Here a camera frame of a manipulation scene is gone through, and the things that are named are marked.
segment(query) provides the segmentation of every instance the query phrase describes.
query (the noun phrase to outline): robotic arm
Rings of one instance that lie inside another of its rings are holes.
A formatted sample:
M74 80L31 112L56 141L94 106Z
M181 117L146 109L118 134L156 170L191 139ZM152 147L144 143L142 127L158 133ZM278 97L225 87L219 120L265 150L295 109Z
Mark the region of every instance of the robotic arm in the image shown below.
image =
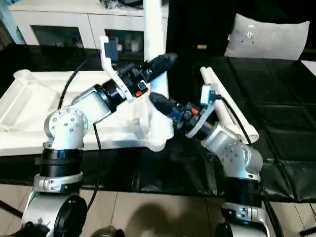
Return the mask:
M150 100L164 115L173 119L174 127L188 138L200 140L201 145L213 152L223 165L225 173L225 203L222 214L226 222L216 230L218 237L270 237L266 210L260 195L260 153L240 142L240 138L220 123L206 120L220 96L211 88L202 89L204 109L188 103L183 106L172 99L151 93Z
M42 156L37 160L40 173L22 218L22 229L14 236L78 237L85 223L87 205L79 196L83 137L89 128L114 113L125 100L131 102L148 91L147 83L167 71L175 54L164 54L140 66L128 64L118 72L101 55L111 80L94 85L73 102L48 116Z

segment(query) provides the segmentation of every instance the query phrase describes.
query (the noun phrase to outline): white cabinet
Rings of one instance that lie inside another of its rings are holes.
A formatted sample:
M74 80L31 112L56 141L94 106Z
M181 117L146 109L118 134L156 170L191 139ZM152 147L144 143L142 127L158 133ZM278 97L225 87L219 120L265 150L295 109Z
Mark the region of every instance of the white cabinet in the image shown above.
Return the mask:
M127 38L138 38L137 32L144 32L145 22L144 17L139 16L115 16L115 15L99 15L89 14L92 33L97 48L100 48L100 36L115 37L115 31L118 35L125 34ZM166 42L168 19L163 18L164 42Z
M11 12L26 44L95 48L87 14Z
M9 9L27 44L100 48L99 37L107 35L123 52L144 51L141 9L106 9L99 0L20 0ZM164 6L164 41L167 18Z

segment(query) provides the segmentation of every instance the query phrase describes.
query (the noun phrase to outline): black cable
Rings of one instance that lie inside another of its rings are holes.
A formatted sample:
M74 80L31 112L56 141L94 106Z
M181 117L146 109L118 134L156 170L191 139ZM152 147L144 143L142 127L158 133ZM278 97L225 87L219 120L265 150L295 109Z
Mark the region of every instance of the black cable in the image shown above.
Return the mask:
M76 70L74 70L74 72L71 74L70 78L68 79L68 81L66 82L66 85L64 87L63 92L61 93L60 99L59 99L59 103L58 103L58 107L57 109L61 109L61 106L63 105L63 101L64 101L64 97L66 94L66 91L70 85L70 83L73 81L73 79L75 78L75 76L77 75L77 73L79 72L79 70L87 63L89 62L92 58L98 56L100 53L98 52L97 54L93 54L90 57L88 57L86 60L84 60L77 68Z
M9 204L5 203L4 201L0 200L0 209L22 219L23 212L19 211L18 209L10 206Z
M237 120L237 122L238 122L238 124L239 124L239 126L240 126L240 128L241 128L241 130L242 130L242 132L244 134L244 136L246 137L246 140L247 140L249 146L251 146L252 143L250 141L250 138L249 138L246 130L244 129L241 121L239 120L238 116L236 115L235 111L232 109L231 105L227 102L227 100L223 96L220 96L219 99L221 99L225 103L227 108L231 111L231 113L233 114L233 116ZM262 187L264 195L266 195L262 177L261 177L261 187ZM275 231L276 236L277 237L284 237L284 234L283 234L283 231L282 231L282 226L281 226L281 224L280 224L280 222L279 222L279 220L277 218L277 215L276 215L271 203L268 201L266 196L263 197L263 203L265 205L268 217L270 218L270 221L271 221L271 224L273 226L273 229Z
M91 200L88 204L87 210L89 211L90 207L93 204L93 201L95 199L95 196L97 195L98 192L98 188L99 188L99 184L100 184L100 176L101 176L101 171L102 171L102 148L101 148L101 142L100 142L100 138L99 138L99 134L98 134L98 130L97 127L95 125L95 123L93 124L93 129L94 129L94 133L95 133L95 137L97 139L97 143L98 143L98 148L99 148L99 172L98 172L98 176L97 176L97 182L95 184L94 187L94 191L91 197Z
M242 132L244 134L244 136L246 137L248 145L251 147L252 142L251 142L246 130L244 129L241 121L239 120L238 116L236 115L235 111L232 109L231 105L227 102L227 100L223 96L220 96L219 99L221 99L225 103L225 105L228 107L228 109L231 111L231 113L233 114L233 116L237 120L237 122L238 122L238 124L239 124L239 126L240 126L240 128L241 128L241 130L242 130Z
M63 104L63 101L64 101L64 97L66 95L66 92L67 92L67 89L70 85L70 83L72 82L72 80L75 78L76 74L79 72L79 70L88 62L90 61L92 58L96 57L99 55L99 52L97 54L93 54L91 55L90 57L88 57L86 60L84 60L77 68L76 70L72 73L72 75L70 76L70 78L68 79L68 81L66 82L66 85L64 87L64 90L61 94L61 97L59 99L59 103L58 103L58 109L61 109L61 106ZM97 195L97 192L98 192L98 188L99 188L99 184L100 184L100 176L101 176L101 171L102 171L102 147L101 147L101 142L100 142L100 138L99 138L99 134L98 134L98 131L97 131L97 127L95 125L95 123L93 124L93 129L94 129L94 133L95 133L95 137L97 139L97 143L98 143L98 149L99 149L99 172L98 172L98 176L97 176L97 182L95 184L95 187L94 187L94 191L93 191L93 194L92 194L92 197L91 197L91 200L87 206L87 211L89 211L90 207L92 206L93 202L94 202L94 199Z

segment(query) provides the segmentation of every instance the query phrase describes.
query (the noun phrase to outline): black tablecloth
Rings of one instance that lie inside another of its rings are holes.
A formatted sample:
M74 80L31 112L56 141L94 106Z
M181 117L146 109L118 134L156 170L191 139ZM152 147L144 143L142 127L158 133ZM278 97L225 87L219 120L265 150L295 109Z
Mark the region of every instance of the black tablecloth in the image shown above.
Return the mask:
M17 70L71 71L93 53L11 45L0 53L0 96ZM202 85L198 70L211 66L260 134L254 147L264 159L261 174L270 200L316 201L316 77L301 62L284 60L212 57L192 65L180 65L172 72L171 96L197 102ZM101 69L98 58L84 68ZM0 182L32 185L39 171L34 165L38 156L0 157ZM97 159L96 151L84 152L85 188L95 184ZM159 153L147 148L104 150L102 170L103 190L201 197L220 197L224 190L219 160L180 134Z

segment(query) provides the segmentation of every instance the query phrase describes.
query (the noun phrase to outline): cabinet door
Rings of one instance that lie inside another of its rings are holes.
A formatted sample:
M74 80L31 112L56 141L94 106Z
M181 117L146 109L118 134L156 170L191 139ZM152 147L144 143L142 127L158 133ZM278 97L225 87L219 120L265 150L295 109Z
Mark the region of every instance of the cabinet door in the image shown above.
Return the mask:
M89 14L92 33L97 48L101 48L100 36L108 36L116 43L120 58L144 60L144 17ZM163 18L164 42L166 42L167 22Z
M96 48L87 14L12 11L25 42Z

